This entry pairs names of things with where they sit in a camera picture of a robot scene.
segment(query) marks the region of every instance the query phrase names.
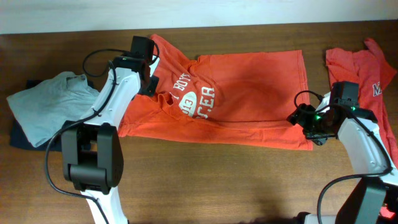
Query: red t-shirt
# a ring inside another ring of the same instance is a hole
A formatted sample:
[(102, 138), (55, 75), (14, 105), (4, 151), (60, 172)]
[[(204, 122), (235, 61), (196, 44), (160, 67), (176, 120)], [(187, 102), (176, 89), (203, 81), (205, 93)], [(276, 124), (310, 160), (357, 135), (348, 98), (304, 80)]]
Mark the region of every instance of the red t-shirt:
[[(131, 101), (121, 137), (312, 149), (302, 128), (286, 121), (294, 96), (308, 88), (301, 50), (189, 60), (158, 35), (152, 39), (160, 49), (156, 94)], [(309, 104), (308, 94), (298, 103)]]
[(397, 141), (388, 122), (382, 95), (397, 71), (386, 62), (382, 50), (374, 40), (366, 39), (364, 42), (369, 50), (356, 53), (342, 49), (326, 51), (330, 85), (341, 81), (359, 83), (359, 105), (372, 110), (376, 115), (380, 137), (392, 160), (398, 164)]

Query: folded shirt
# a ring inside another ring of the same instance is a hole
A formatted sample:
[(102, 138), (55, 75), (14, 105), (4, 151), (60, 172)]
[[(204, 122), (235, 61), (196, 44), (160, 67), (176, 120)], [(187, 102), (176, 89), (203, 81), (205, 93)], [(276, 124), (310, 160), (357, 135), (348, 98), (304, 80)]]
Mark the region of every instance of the folded shirt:
[(7, 101), (29, 142), (38, 147), (66, 120), (80, 119), (98, 95), (98, 91), (87, 85), (85, 75), (62, 72), (31, 89), (8, 96)]
[[(130, 102), (121, 137), (312, 149), (302, 128), (286, 121), (294, 96), (308, 88), (301, 50), (189, 60), (158, 35), (152, 39), (160, 49), (156, 94)], [(297, 101), (309, 102), (307, 93)]]
[[(41, 83), (43, 80), (27, 80), (26, 81), (26, 89), (33, 88)], [(94, 88), (94, 83), (91, 81), (87, 81), (88, 86)], [(19, 149), (27, 149), (27, 150), (34, 150), (34, 151), (44, 151), (47, 147), (49, 141), (34, 147), (26, 137), (24, 130), (22, 129), (21, 125), (18, 121), (14, 120), (12, 124), (12, 129), (10, 132), (10, 146), (17, 147)], [(89, 150), (91, 148), (90, 144), (84, 145), (84, 148)], [(50, 146), (50, 151), (58, 151), (60, 152), (61, 149), (61, 140), (56, 139), (52, 146)]]

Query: white printed graphic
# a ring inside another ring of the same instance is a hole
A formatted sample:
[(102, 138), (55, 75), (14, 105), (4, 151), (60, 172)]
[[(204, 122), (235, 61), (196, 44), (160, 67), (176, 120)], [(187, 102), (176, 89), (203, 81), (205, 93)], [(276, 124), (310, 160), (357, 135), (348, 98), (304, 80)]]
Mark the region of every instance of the white printed graphic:
[(188, 85), (188, 82), (191, 81), (191, 79), (189, 79), (189, 75), (188, 74), (182, 74), (180, 76), (180, 78), (177, 80), (176, 83), (174, 83), (173, 88), (176, 88), (178, 90), (184, 91), (185, 87)]
[(378, 96), (381, 94), (381, 86), (380, 86), (380, 82), (376, 84), (373, 84), (373, 96)]
[(192, 91), (185, 94), (179, 106), (183, 113), (192, 117), (197, 107), (197, 95)]
[(174, 96), (173, 93), (170, 92), (170, 94), (171, 94), (174, 98), (176, 98), (176, 99), (178, 99), (178, 100), (180, 99), (180, 97)]
[(214, 104), (214, 88), (207, 88), (207, 87), (202, 87), (201, 88), (201, 97), (200, 97), (200, 105), (203, 105), (204, 107), (199, 106), (198, 107), (198, 116), (196, 118), (208, 118), (208, 115), (206, 114), (207, 112), (211, 112), (211, 109), (213, 109), (213, 104)]

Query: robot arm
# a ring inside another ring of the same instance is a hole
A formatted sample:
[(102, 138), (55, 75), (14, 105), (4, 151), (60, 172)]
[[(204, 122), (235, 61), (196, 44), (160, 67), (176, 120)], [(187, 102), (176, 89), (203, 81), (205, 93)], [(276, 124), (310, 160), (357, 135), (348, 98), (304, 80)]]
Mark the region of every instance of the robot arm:
[[(130, 53), (114, 58), (114, 70), (109, 70), (105, 86), (81, 119), (105, 104), (99, 115), (61, 135), (64, 178), (73, 182), (82, 195), (97, 200), (106, 219), (98, 205), (87, 199), (96, 224), (128, 223), (118, 193), (124, 161), (117, 130), (137, 94), (153, 96), (155, 93), (159, 79), (153, 73), (160, 59), (153, 55), (154, 46), (153, 40), (134, 36)], [(97, 151), (85, 151), (83, 146), (92, 141), (97, 143)]]
[[(361, 177), (338, 214), (322, 217), (322, 223), (396, 223), (398, 217), (385, 220), (379, 212), (383, 205), (398, 212), (398, 171), (381, 141), (373, 112), (359, 107), (358, 84), (335, 83), (317, 109), (302, 104), (288, 120), (301, 125), (306, 138), (317, 145), (323, 145), (330, 136), (338, 138), (355, 175)], [(319, 218), (307, 215), (304, 224), (318, 224)]]

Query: shirt sleeve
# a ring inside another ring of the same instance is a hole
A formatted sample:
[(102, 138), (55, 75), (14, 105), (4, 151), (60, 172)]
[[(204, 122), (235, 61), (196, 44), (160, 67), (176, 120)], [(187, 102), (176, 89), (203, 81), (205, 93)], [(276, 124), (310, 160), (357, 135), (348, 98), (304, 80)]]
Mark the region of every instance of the shirt sleeve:
[(339, 48), (327, 50), (326, 66), (329, 69), (330, 87), (334, 82), (341, 81), (359, 83), (352, 52)]
[(369, 51), (377, 58), (380, 63), (380, 83), (381, 89), (384, 90), (388, 84), (390, 84), (392, 78), (397, 73), (397, 70), (392, 68), (386, 58), (384, 57), (384, 53), (381, 50), (380, 46), (371, 38), (367, 38), (364, 41), (365, 45), (368, 47)]

